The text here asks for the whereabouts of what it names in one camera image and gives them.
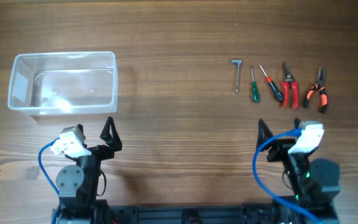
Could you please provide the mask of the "clear plastic container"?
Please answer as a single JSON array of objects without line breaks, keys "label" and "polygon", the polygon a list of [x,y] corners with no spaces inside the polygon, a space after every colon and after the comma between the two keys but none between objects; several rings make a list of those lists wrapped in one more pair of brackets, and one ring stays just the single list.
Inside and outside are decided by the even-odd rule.
[{"label": "clear plastic container", "polygon": [[7,105],[30,116],[115,113],[119,73],[110,51],[19,54]]}]

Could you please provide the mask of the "orange black needle-nose pliers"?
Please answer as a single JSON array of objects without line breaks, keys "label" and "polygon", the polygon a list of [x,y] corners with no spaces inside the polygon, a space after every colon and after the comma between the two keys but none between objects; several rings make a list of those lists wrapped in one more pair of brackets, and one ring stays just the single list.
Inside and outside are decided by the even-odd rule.
[{"label": "orange black needle-nose pliers", "polygon": [[306,95],[303,98],[303,107],[309,107],[310,99],[314,92],[318,92],[321,99],[321,105],[319,108],[320,113],[325,113],[328,108],[328,95],[325,88],[326,81],[326,70],[322,67],[319,67],[317,82],[311,86]]}]

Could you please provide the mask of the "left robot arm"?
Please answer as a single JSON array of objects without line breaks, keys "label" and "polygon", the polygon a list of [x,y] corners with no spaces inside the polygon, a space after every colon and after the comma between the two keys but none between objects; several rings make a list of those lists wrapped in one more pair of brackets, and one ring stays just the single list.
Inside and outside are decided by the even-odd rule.
[{"label": "left robot arm", "polygon": [[106,175],[101,170],[101,162],[114,158],[122,149],[122,142],[116,131],[114,120],[108,117],[100,137],[104,144],[88,147],[85,144],[83,126],[77,124],[65,128],[52,144],[54,154],[64,153],[74,161],[58,173],[59,206],[52,216],[52,223],[119,223],[119,218],[110,209],[106,200],[98,200],[99,178]]}]

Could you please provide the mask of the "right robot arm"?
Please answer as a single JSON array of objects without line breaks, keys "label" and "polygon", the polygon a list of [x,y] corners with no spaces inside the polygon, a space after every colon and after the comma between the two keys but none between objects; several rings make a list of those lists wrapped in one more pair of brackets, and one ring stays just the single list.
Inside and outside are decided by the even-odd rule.
[{"label": "right robot arm", "polygon": [[[253,223],[338,223],[333,200],[340,192],[339,164],[330,159],[309,160],[324,134],[318,121],[294,120],[294,129],[273,134],[264,120],[258,122],[258,136],[252,160],[252,173],[261,189],[272,197],[271,203],[252,205]],[[267,152],[267,162],[281,162],[290,183],[292,196],[279,196],[260,179],[257,159]]]}]

